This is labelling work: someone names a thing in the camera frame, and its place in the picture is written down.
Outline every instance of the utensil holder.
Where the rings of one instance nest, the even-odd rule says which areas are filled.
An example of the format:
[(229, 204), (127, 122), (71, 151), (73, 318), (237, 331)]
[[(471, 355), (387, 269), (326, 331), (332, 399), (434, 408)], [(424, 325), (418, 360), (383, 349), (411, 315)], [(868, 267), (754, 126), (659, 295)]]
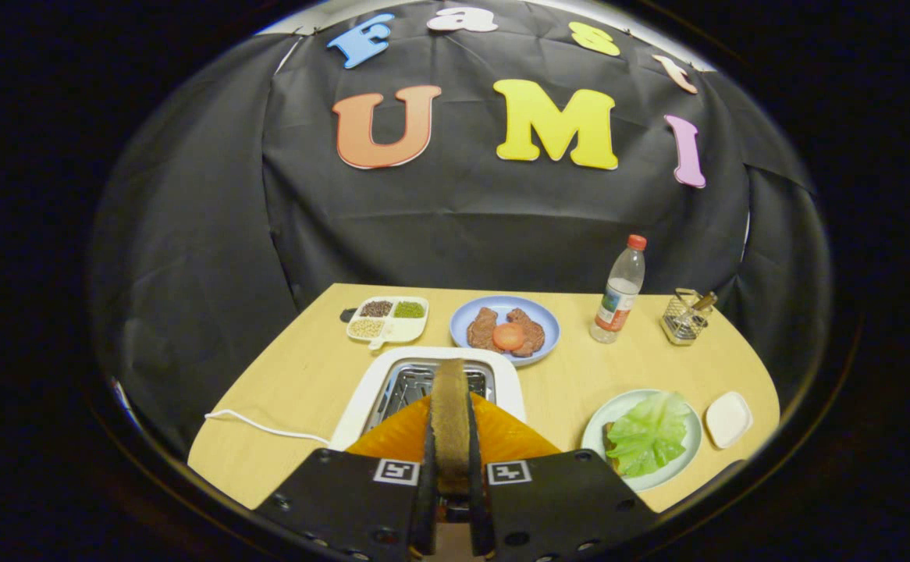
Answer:
[(702, 330), (708, 327), (708, 317), (715, 310), (708, 306), (702, 310), (691, 308), (695, 302), (701, 300), (702, 295), (694, 289), (677, 289), (674, 298), (670, 299), (659, 324), (673, 345), (691, 345), (701, 335)]

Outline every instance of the foam letter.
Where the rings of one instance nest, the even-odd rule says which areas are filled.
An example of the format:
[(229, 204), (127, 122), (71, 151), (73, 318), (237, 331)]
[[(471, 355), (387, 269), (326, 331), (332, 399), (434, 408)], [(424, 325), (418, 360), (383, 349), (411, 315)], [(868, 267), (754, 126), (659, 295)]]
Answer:
[(677, 140), (677, 169), (674, 170), (674, 177), (691, 187), (705, 187), (705, 176), (698, 164), (698, 144), (695, 143), (698, 127), (673, 115), (664, 115), (663, 118), (673, 127), (674, 138)]
[(497, 147), (504, 160), (536, 160), (540, 154), (531, 143), (531, 129), (552, 160), (563, 157), (574, 135), (573, 163), (615, 170), (618, 158), (611, 151), (611, 108), (615, 100), (594, 90), (577, 90), (562, 112), (541, 86), (530, 80), (499, 80), (493, 89), (507, 98), (507, 141)]
[(438, 12), (438, 17), (427, 22), (427, 27), (435, 31), (493, 31), (497, 24), (493, 22), (493, 12), (482, 8), (445, 8)]
[(382, 22), (390, 21), (394, 17), (396, 16), (392, 14), (379, 14), (369, 21), (338, 35), (337, 39), (327, 43), (327, 48), (337, 47), (340, 49), (340, 52), (347, 57), (347, 60), (344, 61), (344, 68), (354, 68), (386, 50), (386, 47), (389, 46), (388, 42), (375, 43), (372, 39), (389, 37), (389, 27), (382, 25)]
[(437, 86), (412, 86), (396, 92), (396, 99), (406, 102), (406, 129), (403, 138), (391, 144), (372, 140), (372, 112), (382, 103), (382, 95), (361, 94), (335, 103), (340, 159), (366, 170), (399, 166), (420, 156), (431, 141), (431, 100), (440, 95)]
[(570, 21), (570, 29), (573, 30), (573, 40), (581, 47), (586, 47), (598, 53), (604, 53), (613, 57), (618, 56), (622, 50), (615, 45), (615, 40), (606, 32), (598, 28), (589, 26), (578, 21)]
[(677, 66), (674, 61), (669, 60), (669, 58), (663, 55), (652, 55), (652, 57), (655, 58), (655, 60), (658, 60), (659, 64), (663, 65), (667, 74), (670, 75), (670, 79), (672, 79), (673, 82), (677, 82), (677, 86), (684, 88), (692, 94), (698, 93), (698, 88), (695, 88), (694, 84), (688, 82), (688, 74), (683, 68)]

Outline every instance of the orange letter u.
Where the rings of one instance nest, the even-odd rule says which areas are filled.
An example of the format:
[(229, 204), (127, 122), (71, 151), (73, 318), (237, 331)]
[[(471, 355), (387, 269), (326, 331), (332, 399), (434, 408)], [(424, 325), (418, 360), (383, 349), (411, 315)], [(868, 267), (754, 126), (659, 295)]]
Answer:
[(361, 94), (335, 103), (337, 154), (355, 168), (387, 168), (420, 156), (431, 141), (431, 101), (441, 95), (437, 86), (412, 86), (396, 92), (406, 102), (403, 138), (391, 144), (372, 140), (372, 113), (382, 103), (381, 94)]

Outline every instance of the water bottle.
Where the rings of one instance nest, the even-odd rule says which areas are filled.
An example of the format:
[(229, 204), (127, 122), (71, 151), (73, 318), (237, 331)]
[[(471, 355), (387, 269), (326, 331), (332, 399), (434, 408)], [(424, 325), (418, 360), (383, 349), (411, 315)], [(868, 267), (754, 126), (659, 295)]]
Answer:
[(615, 260), (615, 266), (608, 275), (601, 306), (590, 325), (590, 335), (601, 343), (618, 339), (618, 332), (636, 302), (636, 295), (642, 288), (645, 277), (645, 238), (637, 234), (629, 236), (629, 247)]

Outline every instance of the black cloth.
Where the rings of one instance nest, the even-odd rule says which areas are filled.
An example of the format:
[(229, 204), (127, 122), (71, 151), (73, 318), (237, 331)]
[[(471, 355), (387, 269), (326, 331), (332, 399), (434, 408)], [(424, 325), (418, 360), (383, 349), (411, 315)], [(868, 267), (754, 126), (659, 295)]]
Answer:
[[(777, 126), (722, 74), (671, 56), (698, 87), (684, 92), (652, 59), (665, 52), (599, 22), (490, 1), (474, 6), (496, 31), (430, 31), (446, 4), (251, 38), (133, 139), (98, 217), (91, 289), (102, 362), (137, 408), (187, 452), (202, 414), (334, 282), (600, 292), (630, 233), (649, 240), (643, 292), (718, 291), (787, 405), (829, 329), (830, 256), (815, 188)], [(388, 48), (345, 70), (326, 44), (382, 12), (396, 16)], [(620, 56), (579, 46), (572, 21), (607, 31)], [(498, 158), (502, 79), (538, 83), (560, 109), (581, 88), (614, 98), (618, 169), (544, 148)], [(335, 102), (382, 94), (372, 132), (388, 144), (405, 126), (396, 91), (426, 84), (442, 93), (419, 157), (374, 170), (340, 159)], [(675, 180), (665, 114), (697, 126), (704, 189)]]

